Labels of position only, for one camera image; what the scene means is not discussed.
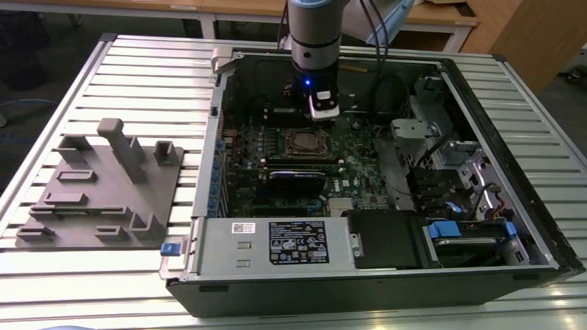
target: blue latch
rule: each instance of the blue latch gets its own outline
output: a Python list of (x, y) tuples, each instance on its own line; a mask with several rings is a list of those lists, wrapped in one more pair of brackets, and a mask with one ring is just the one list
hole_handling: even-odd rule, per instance
[(432, 239), (440, 237), (460, 237), (460, 229), (456, 221), (436, 221), (428, 225), (428, 233)]
[(161, 256), (180, 256), (180, 255), (181, 255), (181, 243), (161, 244)]
[(515, 235), (517, 235), (517, 230), (515, 229), (512, 222), (505, 222), (505, 230), (507, 230), (507, 234), (509, 235), (509, 237), (513, 237)]

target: metal slotted table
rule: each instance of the metal slotted table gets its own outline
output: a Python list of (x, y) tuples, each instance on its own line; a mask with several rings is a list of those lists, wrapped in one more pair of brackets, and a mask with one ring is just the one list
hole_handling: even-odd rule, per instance
[[(0, 329), (77, 325), (96, 329), (217, 327), (259, 329), (569, 329), (587, 325), (587, 274), (524, 289), (483, 306), (197, 319), (165, 290), (156, 250), (24, 252), (16, 231), (42, 193), (60, 155), (60, 136), (89, 134), (101, 118), (125, 121), (124, 133), (152, 146), (164, 138), (187, 154), (175, 191), (168, 237), (189, 231), (207, 112), (213, 47), (272, 48), (273, 43), (108, 36), (100, 41), (61, 105), (0, 199)], [(343, 48), (364, 52), (363, 48)], [(492, 56), (393, 51), (456, 62), (532, 185), (581, 259), (587, 259), (587, 161), (528, 92), (509, 64)], [(171, 269), (183, 268), (172, 258)]]

